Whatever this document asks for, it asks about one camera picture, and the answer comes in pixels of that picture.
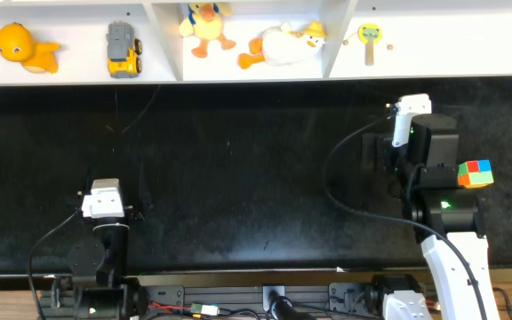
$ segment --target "white duck plush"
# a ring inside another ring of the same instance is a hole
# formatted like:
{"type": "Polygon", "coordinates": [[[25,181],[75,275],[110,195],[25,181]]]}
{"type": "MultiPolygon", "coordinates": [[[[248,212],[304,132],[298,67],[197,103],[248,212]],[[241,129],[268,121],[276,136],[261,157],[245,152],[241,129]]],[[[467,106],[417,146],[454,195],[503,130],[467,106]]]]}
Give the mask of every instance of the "white duck plush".
{"type": "Polygon", "coordinates": [[[321,51],[327,35],[319,21],[311,21],[301,33],[292,31],[285,22],[280,28],[266,30],[262,37],[250,41],[250,53],[238,56],[238,64],[248,69],[258,62],[267,62],[273,66],[293,64],[309,59],[321,51]]]}

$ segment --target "yellow hat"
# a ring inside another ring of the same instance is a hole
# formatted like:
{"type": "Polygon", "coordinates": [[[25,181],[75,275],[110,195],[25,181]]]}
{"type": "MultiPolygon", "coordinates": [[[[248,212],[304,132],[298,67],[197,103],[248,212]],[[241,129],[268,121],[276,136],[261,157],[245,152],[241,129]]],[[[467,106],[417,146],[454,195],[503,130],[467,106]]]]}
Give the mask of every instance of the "yellow hat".
{"type": "Polygon", "coordinates": [[[303,30],[304,35],[317,36],[317,37],[327,37],[324,32],[324,25],[319,21],[311,21],[307,29],[303,30]]]}

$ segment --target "rubik's cube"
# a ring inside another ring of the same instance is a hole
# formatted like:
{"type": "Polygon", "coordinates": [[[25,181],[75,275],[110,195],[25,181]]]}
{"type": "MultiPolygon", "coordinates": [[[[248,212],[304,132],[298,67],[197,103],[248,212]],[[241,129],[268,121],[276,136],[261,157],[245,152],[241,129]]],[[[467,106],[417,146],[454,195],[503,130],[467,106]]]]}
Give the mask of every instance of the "rubik's cube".
{"type": "Polygon", "coordinates": [[[465,188],[480,188],[493,183],[489,160],[474,160],[460,164],[458,184],[465,188]]]}

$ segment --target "orange rubber duck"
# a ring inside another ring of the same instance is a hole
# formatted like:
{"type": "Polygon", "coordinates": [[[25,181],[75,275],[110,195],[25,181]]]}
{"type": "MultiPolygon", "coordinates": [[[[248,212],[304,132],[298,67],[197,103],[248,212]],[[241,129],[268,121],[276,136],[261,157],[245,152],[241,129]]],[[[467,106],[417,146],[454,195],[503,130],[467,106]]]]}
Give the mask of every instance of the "orange rubber duck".
{"type": "Polygon", "coordinates": [[[60,44],[38,43],[21,24],[13,22],[0,30],[0,53],[5,59],[20,62],[32,73],[56,73],[59,65],[54,59],[60,44]]]}

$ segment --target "black tabletop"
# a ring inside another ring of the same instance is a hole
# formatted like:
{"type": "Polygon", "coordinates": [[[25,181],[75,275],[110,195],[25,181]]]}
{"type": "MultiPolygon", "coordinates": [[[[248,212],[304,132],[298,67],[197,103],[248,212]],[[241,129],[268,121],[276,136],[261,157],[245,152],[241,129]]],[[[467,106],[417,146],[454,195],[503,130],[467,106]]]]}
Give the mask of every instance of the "black tabletop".
{"type": "MultiPolygon", "coordinates": [[[[125,204],[151,195],[155,209],[131,229],[134,274],[423,266],[411,228],[338,211],[321,184],[339,140],[418,92],[458,120],[459,161],[491,160],[495,183],[477,190],[490,262],[512,267],[512,77],[172,84],[141,113],[155,90],[0,88],[0,274],[25,273],[29,247],[72,213],[87,172],[119,178],[125,204]]],[[[330,182],[350,205],[398,216],[389,182],[362,172],[361,157],[350,141],[330,182]]],[[[36,272],[66,271],[70,245],[91,232],[71,221],[41,245],[36,272]]]]}

